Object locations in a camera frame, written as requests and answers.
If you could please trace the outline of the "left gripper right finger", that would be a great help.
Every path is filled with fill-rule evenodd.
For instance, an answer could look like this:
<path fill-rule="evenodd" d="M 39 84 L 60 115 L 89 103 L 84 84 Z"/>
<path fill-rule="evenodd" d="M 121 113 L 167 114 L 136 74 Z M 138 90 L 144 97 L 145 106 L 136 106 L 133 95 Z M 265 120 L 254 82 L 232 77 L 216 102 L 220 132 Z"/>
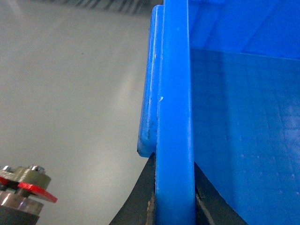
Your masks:
<path fill-rule="evenodd" d="M 247 222 L 225 201 L 197 163 L 195 174 L 195 215 L 197 225 L 246 225 Z"/>

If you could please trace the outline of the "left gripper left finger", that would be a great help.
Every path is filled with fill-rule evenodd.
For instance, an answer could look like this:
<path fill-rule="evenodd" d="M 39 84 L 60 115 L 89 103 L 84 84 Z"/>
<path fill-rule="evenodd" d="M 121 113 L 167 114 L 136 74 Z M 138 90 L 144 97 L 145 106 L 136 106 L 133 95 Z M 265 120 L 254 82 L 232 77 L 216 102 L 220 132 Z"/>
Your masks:
<path fill-rule="evenodd" d="M 155 169 L 156 155 L 152 153 L 127 200 L 110 222 L 111 225 L 156 223 Z"/>

